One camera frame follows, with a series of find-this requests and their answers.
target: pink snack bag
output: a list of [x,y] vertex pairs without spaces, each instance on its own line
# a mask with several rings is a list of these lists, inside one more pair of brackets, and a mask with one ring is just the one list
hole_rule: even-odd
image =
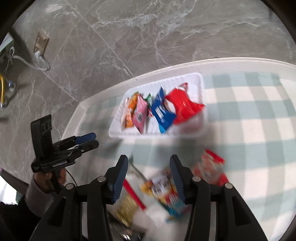
[[144,100],[143,96],[141,94],[139,94],[137,107],[136,107],[135,113],[132,117],[132,122],[141,134],[144,131],[144,125],[145,125],[145,121],[147,118],[147,112],[148,112],[148,104]]

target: red packet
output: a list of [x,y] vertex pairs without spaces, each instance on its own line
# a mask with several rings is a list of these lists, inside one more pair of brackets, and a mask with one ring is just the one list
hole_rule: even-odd
[[187,94],[187,89],[188,83],[183,83],[165,96],[168,101],[173,103],[176,109],[177,118],[174,119],[175,125],[189,120],[192,116],[200,113],[205,107],[204,104],[192,102]]
[[222,171],[225,160],[214,152],[206,149],[201,162],[196,163],[191,171],[195,176],[199,176],[210,184],[222,186],[228,182],[228,179]]

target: blue snack bag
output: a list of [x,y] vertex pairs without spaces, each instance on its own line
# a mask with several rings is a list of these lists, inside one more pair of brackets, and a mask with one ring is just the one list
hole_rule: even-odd
[[151,106],[152,114],[159,124],[160,133],[165,133],[177,116],[165,107],[164,99],[165,95],[161,87]]

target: red stick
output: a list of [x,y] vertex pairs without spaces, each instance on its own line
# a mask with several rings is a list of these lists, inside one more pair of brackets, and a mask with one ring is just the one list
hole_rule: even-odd
[[130,186],[129,182],[124,179],[123,182],[123,187],[126,189],[127,193],[132,197],[132,199],[138,204],[138,206],[142,209],[145,210],[147,207],[144,205],[144,203],[139,199],[135,191],[132,189]]

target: gray tile floor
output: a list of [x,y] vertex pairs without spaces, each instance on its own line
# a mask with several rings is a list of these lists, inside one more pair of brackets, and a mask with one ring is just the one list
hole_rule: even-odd
[[296,63],[294,41],[260,0],[36,0],[13,26],[16,54],[30,57],[40,29],[52,68],[15,60],[17,95],[0,110],[0,166],[25,181],[30,122],[41,116],[53,115],[58,140],[80,101],[149,71],[221,57]]

